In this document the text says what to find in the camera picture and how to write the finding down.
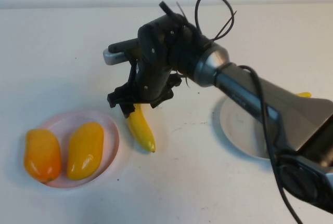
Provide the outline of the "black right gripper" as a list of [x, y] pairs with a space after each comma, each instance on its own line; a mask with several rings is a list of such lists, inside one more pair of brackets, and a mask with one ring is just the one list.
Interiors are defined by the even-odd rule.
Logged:
[[168, 43], [171, 31], [178, 25], [168, 16], [159, 17], [144, 24], [137, 33], [141, 55], [138, 58], [134, 82], [117, 87], [109, 93], [107, 101], [111, 108], [119, 105], [125, 118], [135, 111], [134, 104], [147, 103], [154, 109], [162, 102], [172, 99], [173, 87], [182, 82], [179, 74], [170, 74]]

